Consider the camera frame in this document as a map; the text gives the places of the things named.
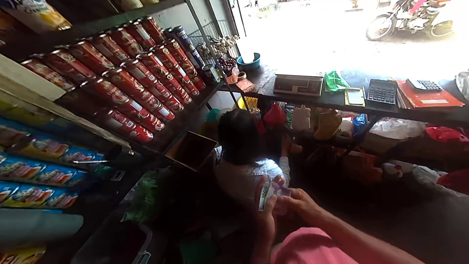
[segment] pink shirt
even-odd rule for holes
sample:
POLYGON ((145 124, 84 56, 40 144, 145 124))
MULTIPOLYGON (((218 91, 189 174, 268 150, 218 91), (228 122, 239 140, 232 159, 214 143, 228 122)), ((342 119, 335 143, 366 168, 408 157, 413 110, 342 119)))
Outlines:
POLYGON ((273 264, 358 264, 332 238, 316 227, 302 227, 288 235, 272 256, 273 264))

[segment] plastic basin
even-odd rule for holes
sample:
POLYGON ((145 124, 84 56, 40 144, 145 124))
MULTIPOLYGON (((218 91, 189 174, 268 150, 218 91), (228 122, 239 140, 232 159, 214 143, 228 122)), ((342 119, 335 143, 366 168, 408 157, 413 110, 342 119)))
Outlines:
POLYGON ((243 70, 243 71, 253 70, 253 69, 259 67, 259 65, 260 65, 260 63, 261 63, 261 54, 254 53, 254 61, 253 62, 244 63, 242 61, 241 56, 239 56, 236 61, 238 62, 240 70, 243 70))

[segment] banknote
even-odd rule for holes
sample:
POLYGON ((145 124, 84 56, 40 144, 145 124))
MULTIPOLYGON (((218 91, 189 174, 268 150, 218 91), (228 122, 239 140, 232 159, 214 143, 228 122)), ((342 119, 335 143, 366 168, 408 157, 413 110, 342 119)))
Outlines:
POLYGON ((272 195, 280 197, 281 195, 284 196, 291 196, 292 192, 287 188, 277 184, 276 182, 265 182, 264 186, 262 186, 261 197, 259 199, 259 211, 264 211, 264 205, 269 200, 272 195))

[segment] green plastic bag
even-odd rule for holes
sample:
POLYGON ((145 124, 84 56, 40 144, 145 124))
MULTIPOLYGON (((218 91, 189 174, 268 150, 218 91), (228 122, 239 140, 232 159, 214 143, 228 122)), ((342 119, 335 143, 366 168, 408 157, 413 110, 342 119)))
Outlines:
POLYGON ((335 70, 331 72, 326 72, 325 76, 325 83, 329 87, 329 91, 333 92, 341 92, 344 91, 346 87, 350 87, 348 83, 340 76, 340 72, 335 70))

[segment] black calculator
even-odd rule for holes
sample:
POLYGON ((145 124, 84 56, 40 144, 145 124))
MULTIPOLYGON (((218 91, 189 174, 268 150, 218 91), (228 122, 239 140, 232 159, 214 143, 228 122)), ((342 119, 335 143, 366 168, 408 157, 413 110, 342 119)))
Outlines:
POLYGON ((440 91, 443 90, 441 86, 433 81, 425 81, 425 80, 414 80, 414 79, 407 79, 406 83, 415 89, 420 90, 428 90, 428 91, 440 91))
POLYGON ((396 104, 397 82, 371 79, 368 86, 368 100, 396 104))

